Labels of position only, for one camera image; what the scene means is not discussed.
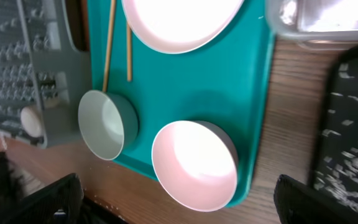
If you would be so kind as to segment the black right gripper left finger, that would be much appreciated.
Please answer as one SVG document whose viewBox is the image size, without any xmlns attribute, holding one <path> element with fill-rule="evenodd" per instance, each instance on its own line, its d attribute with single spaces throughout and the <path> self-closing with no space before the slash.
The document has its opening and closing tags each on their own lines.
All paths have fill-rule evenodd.
<svg viewBox="0 0 358 224">
<path fill-rule="evenodd" d="M 8 223 L 76 223 L 83 203 L 77 174 L 71 173 L 23 199 L 7 216 Z"/>
</svg>

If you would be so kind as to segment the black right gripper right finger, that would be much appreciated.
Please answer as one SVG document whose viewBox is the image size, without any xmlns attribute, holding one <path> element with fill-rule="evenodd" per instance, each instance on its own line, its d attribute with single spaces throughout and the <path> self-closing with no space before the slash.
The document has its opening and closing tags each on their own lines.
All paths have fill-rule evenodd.
<svg viewBox="0 0 358 224">
<path fill-rule="evenodd" d="M 273 201 L 284 224 L 357 224 L 358 213 L 288 175 L 280 175 Z"/>
</svg>

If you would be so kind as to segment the grey small bowl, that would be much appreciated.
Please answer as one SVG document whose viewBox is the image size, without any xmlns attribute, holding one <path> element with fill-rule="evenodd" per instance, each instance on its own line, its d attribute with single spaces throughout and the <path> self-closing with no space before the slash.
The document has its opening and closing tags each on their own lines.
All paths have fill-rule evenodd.
<svg viewBox="0 0 358 224">
<path fill-rule="evenodd" d="M 132 144 L 139 132 L 139 119 L 125 97 L 99 90 L 86 92 L 78 107 L 83 140 L 98 158 L 110 161 Z"/>
</svg>

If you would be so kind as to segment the pink small bowl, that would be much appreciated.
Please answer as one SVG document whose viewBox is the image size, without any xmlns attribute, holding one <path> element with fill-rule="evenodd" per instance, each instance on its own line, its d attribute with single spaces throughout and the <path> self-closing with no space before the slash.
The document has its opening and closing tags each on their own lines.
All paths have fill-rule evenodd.
<svg viewBox="0 0 358 224">
<path fill-rule="evenodd" d="M 213 212 L 234 197 L 239 159 L 229 135 L 207 121 L 174 121 L 156 134 L 152 166 L 163 189 L 182 206 Z"/>
</svg>

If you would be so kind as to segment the white paper cup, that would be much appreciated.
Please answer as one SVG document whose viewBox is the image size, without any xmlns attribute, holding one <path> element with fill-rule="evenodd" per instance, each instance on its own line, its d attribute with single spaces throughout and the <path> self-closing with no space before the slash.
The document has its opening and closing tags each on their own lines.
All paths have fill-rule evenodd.
<svg viewBox="0 0 358 224">
<path fill-rule="evenodd" d="M 44 135 L 45 130 L 42 118 L 35 105 L 22 108 L 20 119 L 24 131 L 29 136 L 39 138 Z"/>
</svg>

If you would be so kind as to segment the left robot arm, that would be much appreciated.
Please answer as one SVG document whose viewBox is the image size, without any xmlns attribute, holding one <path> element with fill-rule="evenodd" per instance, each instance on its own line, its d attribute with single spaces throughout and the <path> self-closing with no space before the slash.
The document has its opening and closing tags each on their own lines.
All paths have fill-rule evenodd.
<svg viewBox="0 0 358 224">
<path fill-rule="evenodd" d="M 24 197 L 6 154 L 0 152 L 1 224 L 76 223 L 82 203 L 81 182 L 75 173 Z"/>
</svg>

